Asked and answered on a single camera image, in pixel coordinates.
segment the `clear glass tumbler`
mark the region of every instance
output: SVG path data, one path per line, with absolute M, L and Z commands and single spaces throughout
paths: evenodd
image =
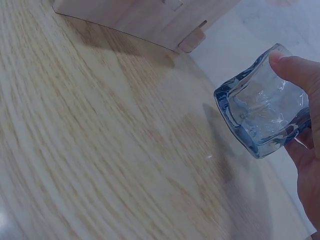
M 275 152 L 311 123 L 307 94 L 271 69 L 269 54 L 274 50 L 291 56 L 277 43 L 213 94 L 231 132 L 257 159 Z

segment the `wooden tab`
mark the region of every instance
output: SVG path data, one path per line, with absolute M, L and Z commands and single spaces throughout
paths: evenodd
M 178 45 L 178 47 L 181 51 L 189 54 L 205 39 L 205 33 L 200 27 L 197 27 Z

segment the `hand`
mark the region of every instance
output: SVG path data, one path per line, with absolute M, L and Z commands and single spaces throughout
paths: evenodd
M 282 79 L 302 88 L 309 97 L 312 130 L 307 128 L 285 149 L 298 172 L 297 190 L 305 213 L 320 231 L 320 63 L 272 52 L 269 63 Z

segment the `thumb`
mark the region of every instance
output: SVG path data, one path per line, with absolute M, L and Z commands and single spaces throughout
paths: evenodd
M 269 56 L 273 71 L 282 79 L 302 88 L 309 96 L 320 89 L 320 63 L 298 56 L 285 57 L 274 51 Z

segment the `wood grain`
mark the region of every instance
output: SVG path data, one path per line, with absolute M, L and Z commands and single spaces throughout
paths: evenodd
M 0 238 L 301 240 L 190 58 L 0 1 Z
M 240 0 L 56 0 L 57 13 L 98 23 L 176 50 L 201 23 L 207 29 Z

